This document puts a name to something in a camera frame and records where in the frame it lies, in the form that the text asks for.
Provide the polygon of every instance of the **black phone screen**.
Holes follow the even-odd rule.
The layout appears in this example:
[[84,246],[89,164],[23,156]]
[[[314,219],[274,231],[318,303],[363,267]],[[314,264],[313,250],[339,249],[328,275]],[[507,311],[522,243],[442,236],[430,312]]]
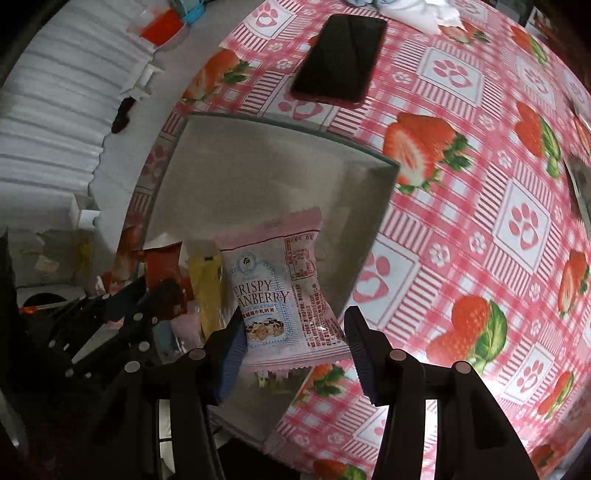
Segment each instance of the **black phone screen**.
[[360,103],[376,63],[386,21],[331,15],[291,87],[296,98]]

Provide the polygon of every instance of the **orange object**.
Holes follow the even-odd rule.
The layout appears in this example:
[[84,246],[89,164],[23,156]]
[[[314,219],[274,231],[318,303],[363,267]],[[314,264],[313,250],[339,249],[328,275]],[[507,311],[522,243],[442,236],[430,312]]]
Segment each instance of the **orange object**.
[[564,265],[562,280],[558,290],[558,311],[565,314],[570,310],[574,303],[574,297],[577,294],[578,285],[574,282],[573,264],[570,260]]
[[37,307],[35,306],[31,306],[31,307],[22,307],[19,309],[18,313],[26,313],[28,315],[30,315],[31,313],[35,313],[37,311]]
[[320,380],[321,378],[324,378],[328,372],[330,372],[332,370],[332,364],[324,364],[324,365],[318,365],[316,367],[314,367],[314,370],[312,370],[312,374],[310,375],[310,378],[308,379],[308,381],[306,382],[306,384],[304,385],[304,388],[302,390],[309,390],[314,386],[314,381],[315,380]]
[[554,395],[556,395],[556,397],[559,397],[560,394],[562,393],[562,391],[564,390],[564,388],[569,384],[570,381],[570,376],[571,373],[570,372],[562,372],[562,374],[558,377],[558,380],[556,381],[556,385],[554,386]]
[[172,8],[156,17],[139,35],[142,38],[152,42],[157,47],[162,46],[183,27],[183,22],[178,17],[178,13]]
[[183,98],[187,100],[200,100],[212,93],[218,84],[228,81],[231,82],[236,76],[236,74],[231,75],[231,73],[235,72],[236,68],[239,68],[239,65],[240,59],[232,50],[226,48],[221,49],[207,61],[193,80],[191,80],[191,83],[183,93]]
[[548,395],[542,401],[542,403],[540,403],[540,406],[538,407],[538,415],[546,415],[554,406],[554,403],[556,402],[558,395],[560,395],[560,392],[558,392],[557,394],[551,393],[550,395]]
[[347,465],[336,460],[321,459],[314,461],[313,468],[322,480],[339,480],[347,470]]
[[457,41],[458,43],[473,43],[474,40],[480,40],[485,43],[490,43],[491,41],[486,38],[486,34],[482,30],[478,30],[474,25],[468,23],[465,20],[462,20],[462,25],[464,25],[464,29],[459,27],[439,27],[441,31],[450,37],[451,39]]
[[554,456],[554,450],[547,443],[544,445],[538,445],[530,453],[531,463],[534,464],[536,469],[541,469],[548,465],[548,461]]
[[579,136],[579,140],[581,140],[581,145],[583,146],[585,153],[587,155],[591,155],[591,132],[587,130],[587,127],[578,117],[574,116],[573,122],[577,129],[577,135]]
[[156,288],[167,278],[173,278],[179,285],[182,284],[178,267],[182,245],[179,242],[167,247],[150,248],[138,252],[146,263],[146,288]]
[[585,278],[585,272],[587,271],[587,258],[584,252],[578,252],[571,250],[569,253],[569,261],[573,269],[573,277],[575,285],[579,286]]

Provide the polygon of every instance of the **paw print pattern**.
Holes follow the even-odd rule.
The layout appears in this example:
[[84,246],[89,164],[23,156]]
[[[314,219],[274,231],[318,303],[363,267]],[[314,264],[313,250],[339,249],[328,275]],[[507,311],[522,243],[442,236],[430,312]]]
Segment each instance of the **paw print pattern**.
[[365,267],[359,274],[359,280],[353,291],[353,300],[357,303],[365,303],[386,296],[390,289],[384,281],[384,277],[390,274],[390,262],[386,257],[374,257],[370,253],[365,261]]
[[522,376],[517,380],[517,386],[521,387],[521,393],[534,388],[540,381],[539,375],[544,371],[544,364],[535,360],[533,365],[525,367]]
[[343,443],[345,441],[345,436],[341,433],[338,432],[334,432],[329,434],[326,439],[329,441],[329,443],[335,443],[337,445],[340,445],[341,443]]
[[386,419],[383,419],[381,421],[381,426],[374,428],[374,433],[378,436],[381,437],[384,435],[384,427],[386,426]]
[[413,38],[421,43],[428,43],[430,41],[430,38],[422,33],[415,33]]
[[516,420],[520,420],[520,419],[522,419],[522,418],[523,418],[523,416],[524,416],[526,413],[527,413],[527,408],[522,408],[522,409],[520,409],[520,411],[518,411],[518,412],[515,414],[515,419],[516,419]]
[[533,336],[536,336],[540,332],[541,328],[542,328],[542,323],[538,319],[535,319],[534,323],[531,324],[530,334],[532,334]]
[[541,291],[541,287],[539,283],[532,283],[531,287],[530,287],[530,298],[533,301],[538,301],[540,299],[540,291]]
[[478,121],[486,128],[487,130],[494,130],[495,123],[492,121],[492,118],[488,115],[480,115],[478,117]]
[[466,0],[456,0],[456,6],[461,7],[464,11],[472,15],[480,14],[480,11],[471,3]]
[[509,155],[507,155],[507,152],[505,150],[501,150],[498,155],[501,166],[507,169],[511,168],[512,159]]
[[474,232],[470,237],[470,250],[474,253],[482,255],[486,249],[486,238],[480,232]]
[[409,85],[413,81],[410,75],[404,72],[396,72],[392,77],[396,83],[403,83],[405,85]]
[[542,94],[548,93],[548,89],[546,87],[546,83],[540,75],[535,70],[525,69],[524,71],[525,76],[527,79],[535,85],[535,87],[540,91]]
[[562,210],[558,205],[554,207],[554,218],[558,223],[562,223]]
[[439,268],[444,267],[451,260],[447,245],[433,244],[431,250],[429,250],[429,255],[431,255],[433,265]]
[[277,62],[277,68],[280,70],[287,70],[292,68],[294,63],[291,60],[281,59]]
[[306,447],[310,444],[310,439],[302,434],[294,435],[292,440],[300,447]]
[[538,237],[538,215],[530,209],[526,203],[521,208],[511,209],[513,220],[509,221],[509,230],[514,236],[519,237],[519,245],[522,250],[529,250],[535,247],[540,238]]
[[160,177],[166,171],[168,157],[162,145],[156,145],[149,153],[148,158],[142,168],[141,175],[154,184],[158,183]]
[[491,69],[486,69],[486,76],[492,80],[499,81],[501,79],[500,75]]
[[451,60],[435,60],[433,62],[433,71],[440,77],[448,77],[454,87],[465,88],[472,85],[467,70],[461,65],[456,65]]
[[576,402],[573,403],[573,406],[568,413],[568,419],[570,421],[580,420],[583,415],[586,414],[586,406],[587,401],[583,397],[580,397]]
[[275,42],[267,47],[269,51],[279,51],[283,48],[283,43]]
[[304,100],[295,100],[289,92],[283,94],[285,101],[277,106],[284,113],[292,112],[294,120],[308,120],[309,118],[322,113],[322,105],[315,102],[306,102]]
[[257,27],[274,27],[277,25],[279,13],[265,2],[252,13],[252,16],[256,18]]

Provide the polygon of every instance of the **strawberry print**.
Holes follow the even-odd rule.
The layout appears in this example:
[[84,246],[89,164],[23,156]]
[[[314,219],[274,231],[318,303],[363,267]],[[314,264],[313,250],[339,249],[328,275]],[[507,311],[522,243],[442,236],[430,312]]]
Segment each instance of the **strawberry print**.
[[511,39],[519,45],[521,49],[525,50],[530,55],[533,55],[540,65],[544,67],[547,65],[548,55],[546,55],[546,52],[534,37],[517,25],[511,25],[511,32]]
[[205,100],[221,84],[234,85],[243,82],[248,78],[244,75],[247,67],[247,61],[240,60],[232,50],[223,48],[197,72],[184,91],[183,99],[189,102]]
[[576,115],[573,117],[573,123],[585,153],[588,157],[591,156],[591,132],[589,132],[581,119]]
[[559,178],[561,153],[554,131],[529,105],[518,101],[517,111],[521,117],[514,126],[517,137],[533,156],[546,159],[546,172],[552,178]]
[[466,358],[471,347],[461,334],[452,331],[436,337],[428,345],[426,354],[431,363],[449,367]]
[[486,38],[485,33],[482,30],[477,29],[471,23],[462,20],[462,25],[464,28],[460,27],[439,27],[441,31],[447,35],[452,40],[457,41],[458,43],[465,43],[471,44],[475,40],[490,43],[491,41]]
[[320,480],[366,480],[367,478],[361,468],[337,460],[315,460],[312,468]]
[[452,308],[453,329],[433,339],[426,354],[431,363],[450,367],[470,362],[479,374],[501,353],[507,336],[505,314],[492,301],[463,296]]
[[471,345],[476,342],[491,316],[491,306],[482,297],[466,295],[452,308],[452,323]]
[[294,403],[304,401],[314,392],[321,397],[338,395],[341,393],[337,386],[345,377],[345,370],[333,364],[318,365],[312,369],[308,380],[296,396]]
[[438,166],[454,171],[468,168],[467,148],[466,137],[445,120],[401,112],[386,130],[382,152],[400,163],[400,192],[410,194],[415,189],[430,191],[432,182],[440,183]]
[[589,265],[583,252],[571,250],[564,265],[558,289],[558,313],[564,317],[575,304],[578,296],[589,288]]
[[562,372],[554,384],[552,392],[538,406],[538,415],[545,415],[546,420],[554,415],[569,396],[570,391],[573,389],[573,383],[574,375],[572,372]]
[[548,461],[554,456],[554,450],[552,447],[545,443],[544,445],[538,445],[536,448],[532,450],[530,453],[531,463],[534,464],[536,470],[539,470],[546,465],[548,465]]

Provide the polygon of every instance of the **table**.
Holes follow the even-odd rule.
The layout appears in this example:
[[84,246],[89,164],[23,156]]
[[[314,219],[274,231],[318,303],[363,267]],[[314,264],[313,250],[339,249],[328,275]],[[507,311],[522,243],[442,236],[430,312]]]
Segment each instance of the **table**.
[[[120,249],[139,246],[191,111],[291,122],[395,157],[401,185],[350,302],[421,361],[468,359],[543,477],[591,422],[591,248],[561,163],[589,159],[570,102],[591,116],[591,99],[521,27],[478,0],[456,5],[467,34],[428,37],[389,20],[368,98],[349,110],[295,100],[290,82],[329,15],[377,12],[266,0],[168,117],[129,205],[124,232],[135,235],[122,235]],[[386,412],[363,396],[351,361],[335,368],[340,394],[303,392],[264,449],[302,471],[352,465],[369,477]],[[426,409],[423,478],[432,478],[436,403]]]

